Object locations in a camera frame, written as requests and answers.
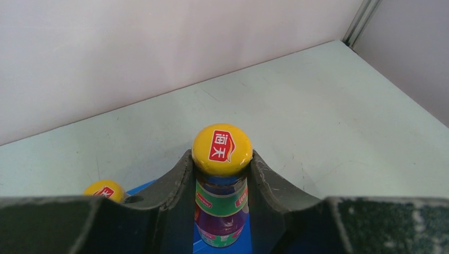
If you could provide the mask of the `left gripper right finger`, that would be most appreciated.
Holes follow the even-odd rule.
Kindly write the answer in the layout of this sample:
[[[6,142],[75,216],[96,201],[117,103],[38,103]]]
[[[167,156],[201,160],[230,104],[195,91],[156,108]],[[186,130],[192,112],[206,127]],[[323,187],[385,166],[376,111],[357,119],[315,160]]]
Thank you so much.
[[[316,198],[254,152],[248,166],[253,253],[448,253],[448,200]]]

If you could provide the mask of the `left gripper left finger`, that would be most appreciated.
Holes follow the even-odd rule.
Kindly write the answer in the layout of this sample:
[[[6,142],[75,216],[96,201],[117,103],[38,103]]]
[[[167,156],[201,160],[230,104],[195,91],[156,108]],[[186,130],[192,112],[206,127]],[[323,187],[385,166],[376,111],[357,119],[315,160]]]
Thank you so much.
[[[1,253],[192,253],[191,151],[124,204],[100,196],[4,197]]]

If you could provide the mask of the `red sauce bottle yellow cap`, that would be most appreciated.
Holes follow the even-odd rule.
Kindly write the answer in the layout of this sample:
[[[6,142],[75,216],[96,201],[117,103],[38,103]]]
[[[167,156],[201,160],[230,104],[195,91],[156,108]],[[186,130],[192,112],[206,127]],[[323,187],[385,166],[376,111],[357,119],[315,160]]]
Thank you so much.
[[[247,168],[252,143],[240,128],[217,123],[197,134],[191,153],[196,228],[206,244],[228,247],[238,240],[249,215]]]

